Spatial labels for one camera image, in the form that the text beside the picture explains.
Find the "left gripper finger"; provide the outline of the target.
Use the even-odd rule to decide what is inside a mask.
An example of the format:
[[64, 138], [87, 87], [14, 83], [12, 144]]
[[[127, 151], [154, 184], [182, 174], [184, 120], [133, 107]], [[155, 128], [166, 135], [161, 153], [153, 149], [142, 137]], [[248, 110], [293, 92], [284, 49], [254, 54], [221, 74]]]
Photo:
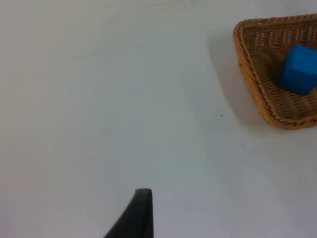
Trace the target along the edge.
[[112, 226], [105, 238], [153, 238], [153, 195], [149, 188], [140, 188]]

